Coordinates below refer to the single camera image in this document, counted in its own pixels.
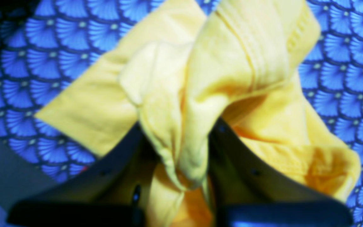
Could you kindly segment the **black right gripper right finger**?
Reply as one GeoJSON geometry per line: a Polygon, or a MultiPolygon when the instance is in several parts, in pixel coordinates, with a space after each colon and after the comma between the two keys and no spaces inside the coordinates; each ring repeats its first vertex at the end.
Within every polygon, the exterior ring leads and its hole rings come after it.
{"type": "Polygon", "coordinates": [[[289,179],[218,119],[208,136],[216,227],[351,227],[340,201],[289,179]]]}

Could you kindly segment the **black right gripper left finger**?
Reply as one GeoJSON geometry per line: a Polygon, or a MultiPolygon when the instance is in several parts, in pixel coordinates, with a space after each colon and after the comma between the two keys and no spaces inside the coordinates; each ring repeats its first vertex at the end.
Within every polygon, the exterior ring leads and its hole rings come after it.
{"type": "Polygon", "coordinates": [[[136,123],[77,177],[19,200],[6,221],[20,227],[147,227],[158,157],[136,123]]]}

